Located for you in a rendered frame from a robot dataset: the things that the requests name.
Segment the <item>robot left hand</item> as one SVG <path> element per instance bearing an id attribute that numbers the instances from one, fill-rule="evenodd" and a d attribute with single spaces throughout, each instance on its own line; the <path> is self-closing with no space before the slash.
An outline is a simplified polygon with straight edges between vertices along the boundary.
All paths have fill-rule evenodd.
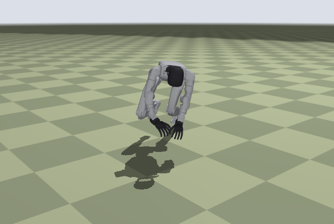
<path id="1" fill-rule="evenodd" d="M 173 137 L 173 135 L 174 135 L 174 133 L 175 133 L 175 131 L 176 131 L 176 134 L 175 134 L 175 137 L 174 137 L 174 139 L 176 139 L 176 136 L 177 136 L 177 133 L 178 133 L 178 137 L 177 137 L 177 139 L 179 139 L 179 136 L 180 136 L 180 133 L 181 133 L 181 137 L 180 137 L 180 140 L 182 139 L 182 136 L 183 136 L 183 122 L 181 122 L 181 121 L 175 121 L 175 124 L 174 124 L 174 126 L 172 126 L 171 128 L 170 128 L 170 131 L 174 128 L 174 131 L 173 131 L 173 133 L 172 133 L 172 136 L 171 137 Z"/>

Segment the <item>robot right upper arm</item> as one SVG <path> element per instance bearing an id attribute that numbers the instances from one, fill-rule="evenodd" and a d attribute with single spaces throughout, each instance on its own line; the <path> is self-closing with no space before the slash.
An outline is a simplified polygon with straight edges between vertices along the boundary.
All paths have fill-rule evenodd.
<path id="1" fill-rule="evenodd" d="M 148 73 L 148 80 L 147 80 L 147 84 L 146 84 L 146 88 L 145 88 L 145 93 L 144 96 L 146 95 L 147 91 L 151 91 L 154 88 L 156 81 L 157 81 L 157 76 L 159 76 L 161 73 L 161 66 L 156 66 L 153 67 L 149 70 Z M 155 95 L 153 94 L 153 99 L 155 98 Z"/>

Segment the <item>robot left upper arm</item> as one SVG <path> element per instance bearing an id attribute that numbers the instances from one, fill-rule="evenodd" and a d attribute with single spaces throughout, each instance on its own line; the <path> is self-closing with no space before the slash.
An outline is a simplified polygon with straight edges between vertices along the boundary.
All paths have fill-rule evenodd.
<path id="1" fill-rule="evenodd" d="M 187 80 L 187 82 L 185 82 L 185 94 L 180 96 L 181 103 L 183 103 L 185 97 L 189 97 L 191 100 L 195 81 L 195 74 L 189 69 L 186 69 L 185 79 Z"/>

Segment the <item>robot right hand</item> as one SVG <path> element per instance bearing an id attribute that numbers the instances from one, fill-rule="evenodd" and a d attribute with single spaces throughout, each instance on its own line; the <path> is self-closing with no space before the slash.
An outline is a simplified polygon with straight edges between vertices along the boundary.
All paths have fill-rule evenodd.
<path id="1" fill-rule="evenodd" d="M 151 122 L 153 125 L 155 125 L 155 127 L 158 129 L 158 131 L 160 132 L 161 137 L 162 137 L 162 132 L 161 132 L 161 130 L 163 131 L 164 137 L 165 137 L 165 132 L 166 132 L 167 136 L 168 136 L 168 131 L 169 131 L 169 134 L 171 134 L 171 132 L 170 132 L 170 128 L 171 128 L 170 125 L 167 124 L 167 123 L 165 123 L 165 122 L 163 122 L 163 121 L 160 121 L 159 118 L 156 118 L 156 119 L 154 119 L 154 120 L 150 119 L 150 122 Z M 160 130 L 160 129 L 161 129 L 161 130 Z M 165 130 L 165 132 L 164 132 L 164 130 Z M 167 130 L 168 130 L 168 131 L 167 131 Z"/>

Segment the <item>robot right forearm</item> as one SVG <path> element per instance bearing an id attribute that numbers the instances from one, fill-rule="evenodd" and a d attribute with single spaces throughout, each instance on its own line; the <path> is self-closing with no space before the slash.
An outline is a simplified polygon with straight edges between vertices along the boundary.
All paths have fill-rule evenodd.
<path id="1" fill-rule="evenodd" d="M 147 91 L 145 95 L 145 106 L 147 107 L 147 116 L 149 119 L 156 119 L 156 112 L 154 108 L 154 101 L 153 101 L 153 93 L 151 91 Z"/>

